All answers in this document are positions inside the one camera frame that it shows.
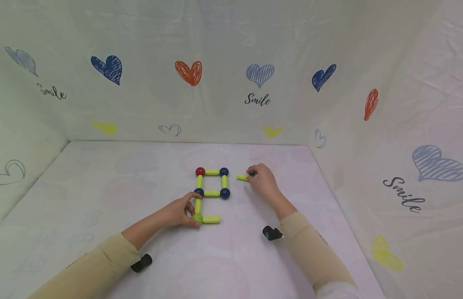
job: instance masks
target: wall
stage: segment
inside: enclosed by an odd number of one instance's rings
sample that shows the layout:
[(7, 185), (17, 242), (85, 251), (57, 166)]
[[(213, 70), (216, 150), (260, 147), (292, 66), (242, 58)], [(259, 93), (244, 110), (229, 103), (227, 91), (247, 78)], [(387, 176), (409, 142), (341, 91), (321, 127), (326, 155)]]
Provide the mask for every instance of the wall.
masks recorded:
[[(362, 3), (2, 1), (0, 46), (33, 57), (39, 79), (16, 84), (40, 98), (70, 140), (304, 145), (332, 102), (319, 97), (313, 75), (339, 69), (339, 44)], [(110, 59), (114, 70), (104, 64), (109, 56), (120, 61)], [(200, 61), (200, 81), (182, 79), (177, 61)], [(254, 64), (271, 66), (248, 79)], [(261, 81), (253, 78), (260, 72)], [(332, 76), (321, 92), (335, 85)], [(250, 94), (269, 102), (246, 104)]]
[(4, 52), (0, 48), (0, 223), (68, 142), (37, 105), (40, 98), (15, 84), (35, 76)]
[(372, 1), (347, 42), (311, 148), (386, 296), (463, 298), (463, 0)]

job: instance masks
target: handwritten text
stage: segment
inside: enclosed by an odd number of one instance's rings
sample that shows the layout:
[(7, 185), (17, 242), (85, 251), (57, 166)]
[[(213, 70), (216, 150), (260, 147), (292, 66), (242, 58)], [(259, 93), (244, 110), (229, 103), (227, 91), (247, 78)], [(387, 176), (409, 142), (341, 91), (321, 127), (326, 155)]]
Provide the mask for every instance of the handwritten text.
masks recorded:
[(414, 212), (414, 213), (420, 213), (419, 211), (421, 211), (421, 208), (420, 207), (417, 207), (417, 206), (410, 206), (410, 205), (407, 205), (408, 202), (425, 202), (426, 200), (424, 198), (410, 198), (408, 199), (407, 197), (411, 197), (412, 194), (408, 194), (408, 195), (405, 195), (406, 192), (404, 192), (404, 189), (399, 186), (398, 184), (404, 184), (405, 181), (403, 178), (401, 177), (394, 177), (390, 183), (388, 183), (389, 180), (383, 180), (382, 183), (387, 186), (387, 187), (392, 187), (392, 189), (396, 190), (397, 192), (397, 195), (402, 199), (402, 202), (401, 202), (401, 205), (404, 205), (404, 207), (408, 207), (409, 210), (411, 212)]
[(67, 98), (67, 95), (64, 94), (63, 92), (60, 93), (60, 96), (57, 94), (57, 88), (55, 86), (52, 86), (52, 90), (49, 91), (48, 89), (42, 89), (42, 85), (40, 83), (37, 83), (37, 86), (40, 88), (40, 92), (42, 92), (42, 94), (49, 94), (51, 95), (52, 97), (56, 97), (58, 98), (59, 100), (65, 100)]
[(263, 105), (268, 105), (271, 102), (271, 100), (268, 98), (269, 94), (266, 94), (263, 98), (260, 98), (260, 99), (253, 98), (254, 96), (255, 94), (253, 93), (248, 94), (248, 99), (245, 100), (245, 104), (254, 103), (254, 104), (259, 104), (260, 106), (263, 106)]

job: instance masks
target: beige sleeve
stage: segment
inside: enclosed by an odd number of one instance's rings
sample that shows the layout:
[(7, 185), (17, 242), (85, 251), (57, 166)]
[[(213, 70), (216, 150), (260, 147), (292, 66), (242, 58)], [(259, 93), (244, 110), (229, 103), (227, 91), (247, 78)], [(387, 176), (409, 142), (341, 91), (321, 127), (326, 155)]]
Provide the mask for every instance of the beige sleeve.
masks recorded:
[(121, 233), (79, 258), (29, 296), (29, 299), (92, 299), (140, 260)]
[(345, 265), (303, 214), (295, 212), (279, 223), (279, 230), (291, 255), (315, 292), (330, 281), (343, 281), (356, 286)]

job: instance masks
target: yellow heart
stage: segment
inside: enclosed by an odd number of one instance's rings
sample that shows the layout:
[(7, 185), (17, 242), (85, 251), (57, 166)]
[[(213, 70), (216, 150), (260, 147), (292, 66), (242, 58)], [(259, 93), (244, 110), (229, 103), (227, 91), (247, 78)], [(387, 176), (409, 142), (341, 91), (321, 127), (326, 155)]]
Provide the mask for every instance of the yellow heart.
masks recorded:
[(97, 129), (109, 135), (115, 135), (115, 133), (117, 132), (117, 126), (115, 126), (114, 122), (110, 122), (110, 121), (105, 122), (105, 123), (92, 122), (92, 125), (96, 127)]
[(387, 241), (381, 235), (377, 236), (372, 243), (372, 255), (384, 267), (395, 271), (404, 270), (404, 263), (397, 256), (389, 252)]
[(266, 126), (264, 127), (263, 131), (264, 131), (264, 135), (266, 135), (267, 138), (275, 138), (276, 136), (278, 136), (279, 133), (281, 133), (282, 130), (283, 130), (283, 127), (277, 127), (273, 129), (270, 126)]

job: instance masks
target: red heart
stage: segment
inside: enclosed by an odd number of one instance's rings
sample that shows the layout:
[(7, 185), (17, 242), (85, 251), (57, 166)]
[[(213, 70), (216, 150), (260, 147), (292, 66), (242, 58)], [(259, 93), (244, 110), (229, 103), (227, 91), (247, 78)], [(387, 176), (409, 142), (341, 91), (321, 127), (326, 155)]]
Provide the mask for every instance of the red heart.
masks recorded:
[(364, 110), (364, 120), (369, 119), (374, 109), (376, 109), (377, 105), (378, 105), (378, 90), (373, 89), (371, 92), (369, 92), (369, 95), (367, 96), (366, 108)]
[(191, 66), (191, 69), (186, 63), (178, 60), (175, 62), (175, 69), (182, 79), (191, 84), (191, 86), (197, 86), (201, 79), (202, 65), (200, 61), (195, 61)]

